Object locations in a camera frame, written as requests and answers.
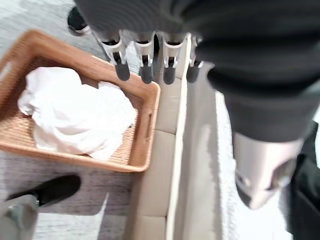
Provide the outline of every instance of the dark gray sleeve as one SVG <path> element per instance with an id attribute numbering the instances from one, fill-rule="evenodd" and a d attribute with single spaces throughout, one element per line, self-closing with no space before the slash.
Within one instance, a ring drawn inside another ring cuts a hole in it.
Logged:
<path id="1" fill-rule="evenodd" d="M 320 102 L 319 0 L 75 0 L 105 34 L 191 32 L 197 59 L 215 64 L 235 132 L 265 142 L 303 137 Z"/>

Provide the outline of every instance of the floor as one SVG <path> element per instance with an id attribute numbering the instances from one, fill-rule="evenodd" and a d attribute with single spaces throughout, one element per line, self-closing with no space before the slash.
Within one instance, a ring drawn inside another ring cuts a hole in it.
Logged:
<path id="1" fill-rule="evenodd" d="M 0 56 L 15 39 L 30 28 L 38 28 L 103 58 L 92 36 L 71 36 L 66 18 L 71 0 L 0 1 Z M 127 49 L 129 67 L 137 72 L 133 47 Z M 131 194 L 132 176 L 44 159 L 0 152 L 0 201 L 8 194 L 26 190 L 66 173 L 82 177 L 80 191 L 73 197 L 43 208 L 35 240 L 119 240 L 122 239 Z"/>

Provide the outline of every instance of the basket handle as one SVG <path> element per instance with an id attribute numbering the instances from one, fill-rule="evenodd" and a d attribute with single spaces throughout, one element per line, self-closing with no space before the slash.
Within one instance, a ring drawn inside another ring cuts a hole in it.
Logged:
<path id="1" fill-rule="evenodd" d="M 151 127 L 152 127 L 152 113 L 149 113 L 147 116 L 147 129 L 146 129 L 146 133 L 145 133 L 145 139 L 148 140 L 151 134 Z"/>

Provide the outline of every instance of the sofa cushion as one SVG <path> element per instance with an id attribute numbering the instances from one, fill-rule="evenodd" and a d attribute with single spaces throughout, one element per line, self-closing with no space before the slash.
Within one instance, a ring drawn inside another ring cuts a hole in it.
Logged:
<path id="1" fill-rule="evenodd" d="M 165 240 L 166 218 L 158 216 L 136 216 L 131 240 Z"/>
<path id="2" fill-rule="evenodd" d="M 156 130 L 149 168 L 134 179 L 131 206 L 135 214 L 167 216 L 174 154 L 175 135 Z"/>
<path id="3" fill-rule="evenodd" d="M 167 85 L 162 81 L 159 107 L 155 129 L 169 134 L 176 134 L 181 98 L 181 80 L 176 78 L 174 83 Z"/>

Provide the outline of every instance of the crumpled white fabric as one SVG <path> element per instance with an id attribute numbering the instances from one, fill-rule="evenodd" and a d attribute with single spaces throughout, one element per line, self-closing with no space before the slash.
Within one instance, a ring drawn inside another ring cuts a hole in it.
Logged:
<path id="1" fill-rule="evenodd" d="M 98 87 L 82 84 L 69 68 L 39 67 L 30 72 L 18 108 L 32 115 L 36 147 L 108 160 L 137 112 L 118 86 L 100 82 Z"/>

